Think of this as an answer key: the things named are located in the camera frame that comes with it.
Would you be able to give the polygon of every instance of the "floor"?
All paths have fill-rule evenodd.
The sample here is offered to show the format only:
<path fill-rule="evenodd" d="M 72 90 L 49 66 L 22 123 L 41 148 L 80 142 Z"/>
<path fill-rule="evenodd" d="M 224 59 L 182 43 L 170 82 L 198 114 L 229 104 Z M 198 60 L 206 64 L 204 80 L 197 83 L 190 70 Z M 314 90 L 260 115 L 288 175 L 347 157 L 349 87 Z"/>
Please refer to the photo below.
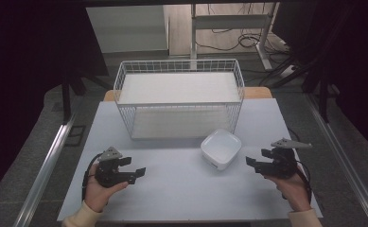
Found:
<path fill-rule="evenodd" d="M 99 78 L 107 83 L 113 84 L 114 75 L 117 72 L 119 63 L 126 60 L 168 60 L 188 58 L 188 52 L 185 52 L 187 46 L 183 47 L 183 51 L 178 49 L 179 47 L 176 48 L 177 52 L 175 55 L 171 54 L 170 56 L 161 56 L 159 54 L 152 55 L 151 53 L 140 56 L 129 53 L 125 55 L 104 55 L 110 76 Z M 199 49 L 199 51 L 199 58 L 203 59 L 237 59 L 243 73 L 243 78 L 246 81 L 246 86 L 271 84 L 280 79 L 280 76 L 268 77 L 268 73 L 264 71 L 254 48 L 245 52 L 235 51 L 228 53 L 224 51 L 218 54 L 207 51 L 202 53 L 201 49 Z M 271 58 L 273 59 L 273 66 L 277 67 L 287 56 L 285 54 L 275 54 L 271 52 Z M 301 90 L 303 80 L 304 78 L 300 77 L 280 88 L 272 89 L 272 95 L 277 99 L 282 115 L 284 116 L 289 131 L 291 131 L 292 139 L 308 142 L 313 145 L 313 149 L 299 152 L 299 156 L 312 173 L 311 185 L 324 215 L 322 223 L 324 226 L 333 227 L 368 226 L 368 218 L 365 215 L 363 207 L 359 203 L 359 198 L 346 179 L 332 147 L 330 147 L 322 129 L 317 124 L 307 105 L 306 95 Z M 60 153 L 58 162 L 45 187 L 46 190 L 39 201 L 36 211 L 32 214 L 30 226 L 60 226 L 56 218 L 61 209 L 63 198 L 66 195 L 70 181 L 74 175 L 75 166 L 79 161 L 85 140 L 90 131 L 98 103 L 107 92 L 106 89 L 90 80 L 85 79 L 84 83 L 87 92 L 82 97 L 82 103 L 80 104 L 73 129 Z M 346 151 L 347 157 L 368 189 L 368 143 L 337 107 L 335 104 L 335 93 L 332 90 L 331 95 L 330 99 L 328 99 L 327 110 L 328 118 L 330 119 L 330 127 L 335 132 L 338 140 L 341 141 L 341 145 Z M 78 99 L 74 94 L 71 94 L 71 96 L 73 100 Z M 25 145 L 3 181 L 0 183 L 0 226 L 11 226 L 15 222 L 26 196 L 35 181 L 36 175 L 45 160 L 46 154 L 51 147 L 55 135 L 60 128 L 61 122 L 61 87 L 59 86 L 47 92 L 44 98 L 44 108 L 35 128 L 27 138 Z M 227 225 L 227 223 L 204 223 L 190 224 L 189 226 L 217 227 Z M 99 223 L 97 226 L 124 225 Z M 172 225 L 130 224 L 127 226 L 149 227 Z M 250 223 L 229 223 L 229 226 L 282 227 L 290 226 L 290 224 L 287 219 L 279 219 L 260 220 Z"/>

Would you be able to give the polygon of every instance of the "aluminum rail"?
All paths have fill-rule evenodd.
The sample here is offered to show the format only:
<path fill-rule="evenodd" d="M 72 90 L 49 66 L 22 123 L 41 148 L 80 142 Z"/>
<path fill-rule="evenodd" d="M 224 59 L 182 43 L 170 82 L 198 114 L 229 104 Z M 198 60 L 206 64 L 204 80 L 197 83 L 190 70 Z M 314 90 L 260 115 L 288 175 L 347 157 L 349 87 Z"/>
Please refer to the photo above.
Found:
<path fill-rule="evenodd" d="M 66 125 L 61 125 L 57 135 L 44 159 L 44 163 L 34 181 L 32 187 L 30 188 L 29 194 L 26 197 L 24 205 L 15 220 L 14 227 L 28 226 L 33 218 L 36 208 L 42 198 L 43 192 L 47 186 L 48 180 L 50 179 L 51 173 L 53 172 L 54 166 L 60 156 L 62 147 L 65 140 L 70 132 L 72 125 L 79 109 L 79 106 L 83 100 L 82 96 L 75 97 L 74 106 L 72 110 L 72 115 L 69 122 Z"/>
<path fill-rule="evenodd" d="M 325 123 L 323 118 L 320 116 L 319 111 L 317 110 L 317 103 L 312 95 L 306 95 L 306 99 L 308 102 L 308 106 L 312 111 L 316 122 L 319 124 L 326 141 L 329 146 L 334 151 L 334 155 L 337 158 L 340 167 L 342 168 L 345 177 L 347 178 L 349 184 L 354 190 L 360 205 L 362 206 L 364 212 L 368 218 L 368 188 L 360 178 L 358 172 L 355 170 L 345 151 L 343 150 L 340 141 L 336 137 L 335 133 L 331 129 L 328 123 Z"/>

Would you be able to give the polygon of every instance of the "sleeve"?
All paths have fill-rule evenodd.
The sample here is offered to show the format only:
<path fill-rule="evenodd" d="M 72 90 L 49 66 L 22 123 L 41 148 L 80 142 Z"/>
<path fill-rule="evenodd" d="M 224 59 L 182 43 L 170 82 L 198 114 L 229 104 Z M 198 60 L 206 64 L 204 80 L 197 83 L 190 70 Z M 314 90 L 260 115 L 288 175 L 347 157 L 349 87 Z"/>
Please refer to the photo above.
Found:
<path fill-rule="evenodd" d="M 82 206 L 72 216 L 62 221 L 62 227 L 94 227 L 101 213 L 97 213 L 87 206 L 83 201 Z"/>
<path fill-rule="evenodd" d="M 322 223 L 317 218 L 314 209 L 303 212 L 290 212 L 288 216 L 292 227 L 322 227 Z"/>

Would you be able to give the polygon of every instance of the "white bowl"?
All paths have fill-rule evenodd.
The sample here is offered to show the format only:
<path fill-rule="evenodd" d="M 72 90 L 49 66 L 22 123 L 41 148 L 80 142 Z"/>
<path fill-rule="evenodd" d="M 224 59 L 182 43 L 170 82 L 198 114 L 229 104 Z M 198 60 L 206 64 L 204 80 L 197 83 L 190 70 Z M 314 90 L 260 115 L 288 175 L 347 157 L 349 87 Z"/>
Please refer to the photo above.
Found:
<path fill-rule="evenodd" d="M 230 165 L 241 147 L 240 140 L 226 130 L 214 131 L 201 144 L 202 155 L 218 170 Z"/>

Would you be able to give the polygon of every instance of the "wires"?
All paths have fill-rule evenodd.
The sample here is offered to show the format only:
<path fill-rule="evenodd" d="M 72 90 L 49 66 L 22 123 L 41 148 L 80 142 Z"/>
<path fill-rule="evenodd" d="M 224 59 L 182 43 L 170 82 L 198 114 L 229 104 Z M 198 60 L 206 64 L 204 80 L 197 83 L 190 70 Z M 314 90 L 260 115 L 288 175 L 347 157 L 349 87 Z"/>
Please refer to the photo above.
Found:
<path fill-rule="evenodd" d="M 251 72 L 251 73 L 270 73 L 269 71 L 256 71 L 256 70 L 253 70 L 253 69 L 240 69 L 240 71 L 242 71 L 242 72 Z"/>
<path fill-rule="evenodd" d="M 261 14 L 264 13 L 264 7 L 266 7 L 266 3 L 263 3 L 263 10 L 262 10 Z"/>
<path fill-rule="evenodd" d="M 259 86 L 265 86 L 268 80 L 272 77 L 280 75 L 284 70 L 295 61 L 295 58 L 290 56 L 285 61 L 280 63 L 273 71 L 271 71 L 264 79 L 259 82 Z"/>
<path fill-rule="evenodd" d="M 289 52 L 288 51 L 282 51 L 282 50 L 277 50 L 277 49 L 275 49 L 274 48 L 274 46 L 272 46 L 272 43 L 270 42 L 270 40 L 269 39 L 266 39 L 266 41 L 267 41 L 267 44 L 269 44 L 269 46 L 265 46 L 267 49 L 270 49 L 271 51 L 271 53 L 276 53 L 276 54 L 278 54 L 278 53 L 280 53 L 280 54 L 286 54 L 286 55 L 289 55 Z"/>
<path fill-rule="evenodd" d="M 298 142 L 301 142 L 301 139 L 299 138 L 299 135 L 298 135 L 294 130 L 292 130 L 290 127 L 287 127 L 287 129 L 288 129 L 288 131 L 289 131 L 290 133 L 292 133 L 292 134 L 296 137 L 296 140 L 297 140 Z"/>
<path fill-rule="evenodd" d="M 272 61 L 272 62 L 274 62 L 274 63 L 278 63 L 278 64 L 280 64 L 280 63 L 282 63 L 282 61 L 277 61 L 277 60 L 275 60 L 272 56 L 275 56 L 275 55 L 288 55 L 288 54 L 281 54 L 281 53 L 270 53 L 269 54 L 269 60 L 270 61 Z"/>
<path fill-rule="evenodd" d="M 308 167 L 302 163 L 301 161 L 296 160 L 297 163 L 299 163 L 300 165 L 302 165 L 302 167 L 307 171 L 307 180 L 310 182 L 311 181 L 311 176 L 310 176 L 310 171 L 308 170 Z"/>
<path fill-rule="evenodd" d="M 237 44 L 233 47 L 230 48 L 217 48 L 211 45 L 205 45 L 205 44 L 198 44 L 198 42 L 196 42 L 196 45 L 201 46 L 201 47 L 207 47 L 207 48 L 211 48 L 211 49 L 216 49 L 216 50 L 220 50 L 220 51 L 230 51 L 233 50 L 235 48 L 237 48 L 239 45 L 245 48 L 252 48 L 255 47 L 258 43 L 258 39 L 251 36 L 252 34 L 249 33 L 245 33 L 245 34 L 241 34 L 239 37 L 237 37 Z M 253 41 L 252 44 L 244 44 L 244 41 Z"/>
<path fill-rule="evenodd" d="M 83 182 L 82 182 L 82 200 L 84 201 L 85 196 L 86 196 L 86 187 L 87 187 L 87 182 L 89 179 L 89 171 L 90 168 L 92 167 L 92 164 L 95 162 L 95 160 L 101 156 L 102 153 L 99 153 L 98 155 L 96 155 L 92 161 L 90 162 L 89 166 L 87 167 L 86 171 L 84 172 L 84 176 L 83 176 Z"/>
<path fill-rule="evenodd" d="M 253 13 L 253 3 L 251 3 L 249 5 L 247 14 L 249 14 L 251 12 L 251 10 L 252 10 L 252 13 Z M 237 14 L 240 14 L 240 12 L 242 12 L 242 11 L 243 11 L 243 14 L 245 14 L 245 11 L 246 11 L 246 4 L 245 3 L 242 4 L 242 7 L 239 9 Z M 207 12 L 208 12 L 209 15 L 211 15 L 212 13 L 216 14 L 214 12 L 214 10 L 212 9 L 211 4 L 207 4 Z M 224 30 L 219 30 L 219 31 L 215 31 L 214 29 L 211 29 L 211 30 L 212 30 L 213 33 L 224 33 L 224 32 L 231 31 L 232 29 L 224 29 Z M 214 47 L 214 46 L 211 46 L 211 45 L 198 44 L 197 42 L 196 42 L 196 45 L 201 46 L 201 47 L 206 47 L 206 48 L 219 50 L 219 51 L 230 51 L 230 50 L 233 50 L 233 49 L 237 48 L 238 46 L 242 46 L 244 48 L 255 47 L 257 45 L 257 43 L 260 41 L 261 30 L 260 30 L 260 34 L 258 35 L 258 38 L 256 38 L 252 32 L 243 33 L 243 31 L 244 31 L 244 29 L 240 30 L 240 35 L 237 38 L 237 44 L 234 45 L 233 47 L 218 48 L 218 47 Z"/>
<path fill-rule="evenodd" d="M 258 78 L 253 78 L 253 79 L 246 79 L 246 80 L 243 80 L 244 83 L 247 83 L 247 82 L 252 82 L 254 80 L 257 80 L 257 79 L 263 79 L 264 77 L 258 77 Z"/>
<path fill-rule="evenodd" d="M 276 155 L 279 156 L 282 160 L 286 161 L 287 164 L 289 164 L 289 167 L 291 167 L 295 171 L 295 173 L 301 178 L 302 182 L 304 182 L 305 190 L 307 191 L 308 202 L 311 203 L 312 189 L 311 189 L 311 186 L 310 186 L 310 172 L 309 172 L 308 168 L 306 167 L 306 165 L 304 165 L 303 163 L 301 163 L 300 161 L 297 161 L 297 160 L 294 160 L 294 162 L 292 162 L 292 160 L 289 160 L 284 155 L 281 155 L 281 154 L 276 154 Z M 307 176 L 298 167 L 298 163 L 300 163 L 307 170 Z"/>

